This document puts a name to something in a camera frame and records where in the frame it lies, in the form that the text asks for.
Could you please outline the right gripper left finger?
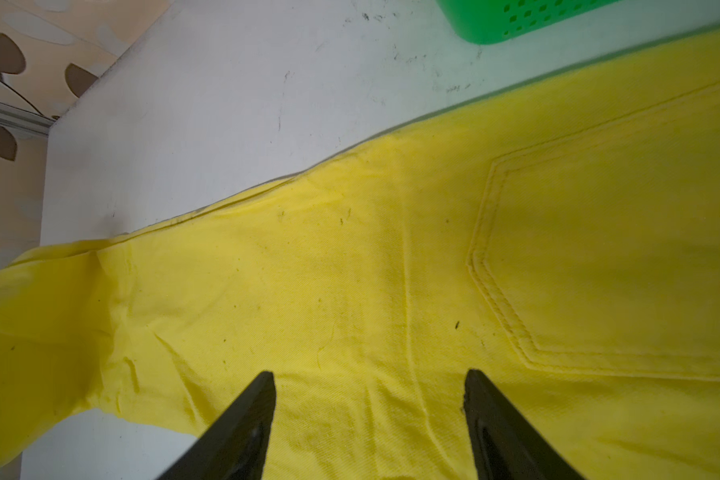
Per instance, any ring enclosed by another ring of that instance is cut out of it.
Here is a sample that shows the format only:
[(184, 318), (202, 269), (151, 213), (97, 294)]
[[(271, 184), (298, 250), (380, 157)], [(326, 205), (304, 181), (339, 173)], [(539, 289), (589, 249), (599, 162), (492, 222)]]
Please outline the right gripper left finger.
[(275, 377), (263, 371), (159, 479), (260, 479), (275, 409)]

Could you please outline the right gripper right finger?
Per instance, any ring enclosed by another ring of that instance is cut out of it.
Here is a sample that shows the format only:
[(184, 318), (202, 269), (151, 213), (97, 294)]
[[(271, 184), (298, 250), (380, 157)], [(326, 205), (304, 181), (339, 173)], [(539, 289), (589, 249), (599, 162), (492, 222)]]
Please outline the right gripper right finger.
[(466, 374), (463, 410), (478, 479), (583, 479), (480, 370)]

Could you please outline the yellow trousers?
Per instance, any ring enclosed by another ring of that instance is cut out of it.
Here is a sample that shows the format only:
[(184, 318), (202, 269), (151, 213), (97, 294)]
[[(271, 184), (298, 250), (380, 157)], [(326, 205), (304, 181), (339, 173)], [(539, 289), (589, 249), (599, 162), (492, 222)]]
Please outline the yellow trousers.
[(720, 28), (0, 270), (0, 467), (97, 408), (269, 479), (472, 479), (483, 371), (591, 479), (720, 479)]

